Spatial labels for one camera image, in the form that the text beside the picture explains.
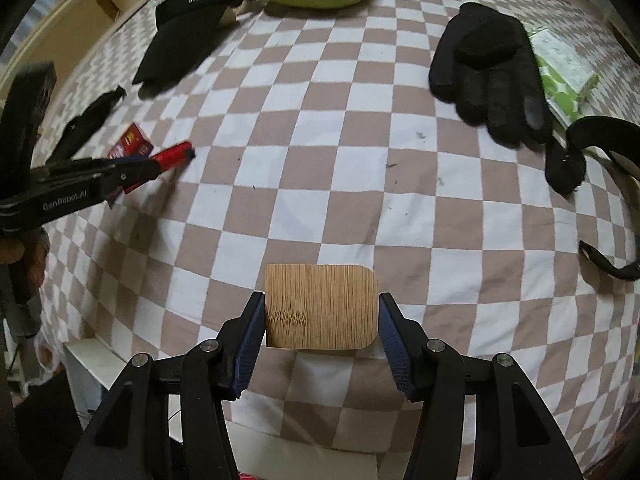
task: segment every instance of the human hand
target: human hand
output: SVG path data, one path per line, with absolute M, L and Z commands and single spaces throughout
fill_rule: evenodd
M 0 239 L 0 264 L 12 264 L 24 259 L 27 277 L 35 286 L 41 286 L 47 266 L 49 239 L 46 233 L 40 235 L 37 243 L 25 251 L 25 246 L 17 238 Z

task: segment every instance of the bamboo wood piece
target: bamboo wood piece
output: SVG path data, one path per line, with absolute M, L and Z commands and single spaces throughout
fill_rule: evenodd
M 267 346 L 355 350 L 378 333 L 378 280 L 363 266 L 267 264 Z

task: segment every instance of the black glove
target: black glove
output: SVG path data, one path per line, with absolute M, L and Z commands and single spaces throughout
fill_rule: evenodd
M 465 123 L 486 124 L 500 144 L 543 144 L 552 136 L 540 72 L 522 24 L 466 3 L 447 25 L 429 72 L 431 93 L 455 102 Z

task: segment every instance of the blue gripper pad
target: blue gripper pad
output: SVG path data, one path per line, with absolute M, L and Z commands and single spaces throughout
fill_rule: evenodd
M 236 395 L 236 398 L 240 397 L 242 391 L 249 386 L 251 375 L 254 373 L 255 361 L 258 358 L 258 352 L 262 344 L 264 331 L 264 295 L 261 295 L 234 361 L 235 373 L 231 390 Z
M 412 400 L 416 396 L 415 369 L 423 359 L 422 346 L 428 341 L 419 323 L 405 319 L 391 294 L 380 294 L 378 334 L 396 388 Z

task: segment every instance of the black visor cap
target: black visor cap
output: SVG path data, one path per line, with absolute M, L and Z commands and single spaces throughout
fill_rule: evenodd
M 177 82 L 216 46 L 227 7 L 243 0 L 165 0 L 156 7 L 158 31 L 146 50 L 133 84 Z

